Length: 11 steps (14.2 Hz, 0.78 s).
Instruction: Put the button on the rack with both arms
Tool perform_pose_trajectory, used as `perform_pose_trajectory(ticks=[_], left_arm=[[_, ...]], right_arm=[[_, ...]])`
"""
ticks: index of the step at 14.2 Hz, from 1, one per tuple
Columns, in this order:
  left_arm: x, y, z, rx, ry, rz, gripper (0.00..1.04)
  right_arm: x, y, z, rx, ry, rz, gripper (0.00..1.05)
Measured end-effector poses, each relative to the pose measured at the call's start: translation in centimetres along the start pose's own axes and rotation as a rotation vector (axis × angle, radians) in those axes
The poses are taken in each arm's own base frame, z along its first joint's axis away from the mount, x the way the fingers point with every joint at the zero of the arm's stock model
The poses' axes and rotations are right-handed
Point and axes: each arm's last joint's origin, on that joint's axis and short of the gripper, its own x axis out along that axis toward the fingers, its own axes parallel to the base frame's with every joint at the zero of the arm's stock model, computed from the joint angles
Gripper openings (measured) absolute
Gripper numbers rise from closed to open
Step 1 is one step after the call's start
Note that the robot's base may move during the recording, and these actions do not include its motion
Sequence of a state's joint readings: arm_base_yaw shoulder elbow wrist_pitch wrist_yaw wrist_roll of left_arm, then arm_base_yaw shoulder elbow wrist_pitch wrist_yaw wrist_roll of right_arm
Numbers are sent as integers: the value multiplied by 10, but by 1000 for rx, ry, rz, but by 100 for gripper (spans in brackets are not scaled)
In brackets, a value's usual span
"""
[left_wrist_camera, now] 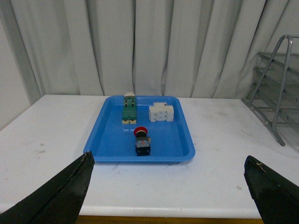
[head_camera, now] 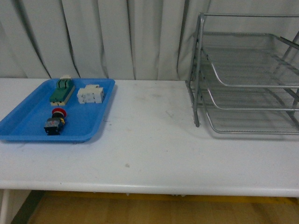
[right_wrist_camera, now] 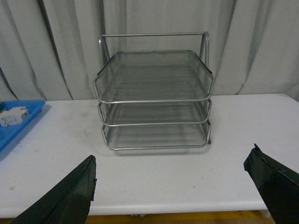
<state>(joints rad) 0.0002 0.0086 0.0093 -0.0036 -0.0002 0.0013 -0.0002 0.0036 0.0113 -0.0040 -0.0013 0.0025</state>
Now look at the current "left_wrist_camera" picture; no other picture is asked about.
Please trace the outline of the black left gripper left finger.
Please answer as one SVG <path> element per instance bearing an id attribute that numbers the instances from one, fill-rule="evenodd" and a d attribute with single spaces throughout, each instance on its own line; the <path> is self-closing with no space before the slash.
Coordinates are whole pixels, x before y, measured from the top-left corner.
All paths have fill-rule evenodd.
<path id="1" fill-rule="evenodd" d="M 74 224 L 94 167 L 86 152 L 32 194 L 0 215 L 2 224 Z"/>

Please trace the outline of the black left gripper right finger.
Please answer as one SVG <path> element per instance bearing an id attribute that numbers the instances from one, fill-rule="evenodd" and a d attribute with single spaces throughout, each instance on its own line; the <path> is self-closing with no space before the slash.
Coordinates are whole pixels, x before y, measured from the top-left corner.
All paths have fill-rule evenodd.
<path id="1" fill-rule="evenodd" d="M 265 224 L 299 222 L 299 187 L 249 155 L 244 177 L 259 214 Z"/>

